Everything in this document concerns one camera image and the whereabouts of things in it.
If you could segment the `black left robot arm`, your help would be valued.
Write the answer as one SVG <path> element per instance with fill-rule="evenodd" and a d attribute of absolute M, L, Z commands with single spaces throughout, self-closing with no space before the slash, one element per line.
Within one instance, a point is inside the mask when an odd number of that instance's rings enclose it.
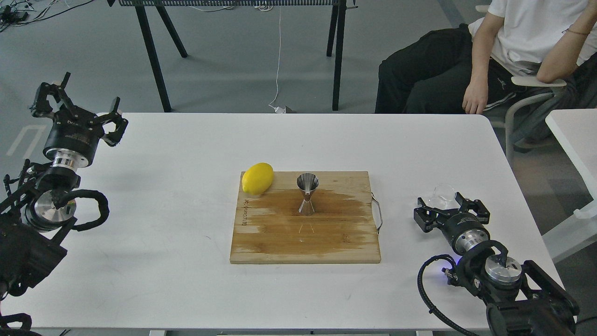
<path fill-rule="evenodd" d="M 81 189 L 79 168 L 92 165 L 98 143 L 116 146 L 128 126 L 115 98 L 111 111 L 96 115 L 75 105 L 65 87 L 41 83 L 30 107 L 33 117 L 53 122 L 43 149 L 45 164 L 26 160 L 17 178 L 3 179 L 7 192 L 1 203 L 1 298 L 21 296 L 36 287 L 68 251 L 62 241 L 72 231 L 102 225 L 110 210 L 100 191 Z"/>

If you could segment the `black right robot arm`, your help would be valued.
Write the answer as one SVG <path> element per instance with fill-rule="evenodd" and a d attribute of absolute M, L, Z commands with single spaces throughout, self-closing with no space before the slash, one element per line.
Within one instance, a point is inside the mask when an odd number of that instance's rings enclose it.
<path fill-rule="evenodd" d="M 448 254 L 436 255 L 421 266 L 417 289 L 429 312 L 461 334 L 473 335 L 446 317 L 424 289 L 426 267 L 443 259 L 450 263 L 442 269 L 448 285 L 464 287 L 486 305 L 487 323 L 494 336 L 573 336 L 579 315 L 576 300 L 534 261 L 518 263 L 501 242 L 490 238 L 485 228 L 490 212 L 481 200 L 460 193 L 455 200 L 458 208 L 439 209 L 418 198 L 414 209 L 414 220 L 422 231 L 438 228 L 460 255 L 458 261 Z"/>

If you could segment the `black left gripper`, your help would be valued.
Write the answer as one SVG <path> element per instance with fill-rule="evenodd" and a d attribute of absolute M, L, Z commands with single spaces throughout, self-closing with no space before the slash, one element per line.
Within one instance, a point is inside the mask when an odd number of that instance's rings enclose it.
<path fill-rule="evenodd" d="M 122 117 L 118 106 L 120 97 L 115 97 L 111 110 L 99 117 L 91 112 L 78 112 L 77 106 L 68 97 L 65 87 L 71 73 L 66 72 L 59 84 L 43 82 L 39 85 L 34 102 L 29 108 L 32 117 L 53 119 L 54 123 L 45 142 L 43 155 L 52 160 L 58 150 L 78 153 L 83 159 L 82 167 L 92 165 L 100 138 L 110 147 L 115 147 L 122 140 L 128 126 L 128 120 Z M 57 111 L 54 111 L 48 97 L 54 98 Z M 89 124 L 97 118 L 97 124 Z M 104 133 L 103 126 L 113 123 L 115 129 Z"/>

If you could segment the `person right hand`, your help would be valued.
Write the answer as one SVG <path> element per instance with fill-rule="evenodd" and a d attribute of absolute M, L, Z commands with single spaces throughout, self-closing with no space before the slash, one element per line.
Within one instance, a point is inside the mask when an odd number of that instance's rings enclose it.
<path fill-rule="evenodd" d="M 488 77 L 473 76 L 467 86 L 462 108 L 467 114 L 482 114 L 488 101 Z"/>

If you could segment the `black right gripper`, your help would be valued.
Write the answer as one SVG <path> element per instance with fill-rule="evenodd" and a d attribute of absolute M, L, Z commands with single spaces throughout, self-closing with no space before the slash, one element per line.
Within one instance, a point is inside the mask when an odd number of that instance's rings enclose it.
<path fill-rule="evenodd" d="M 484 227 L 490 221 L 490 212 L 481 200 L 465 198 L 459 192 L 455 200 L 459 209 L 439 209 L 428 206 L 418 197 L 413 218 L 423 232 L 439 228 L 452 250 L 463 256 L 477 244 L 490 240 L 489 231 Z"/>

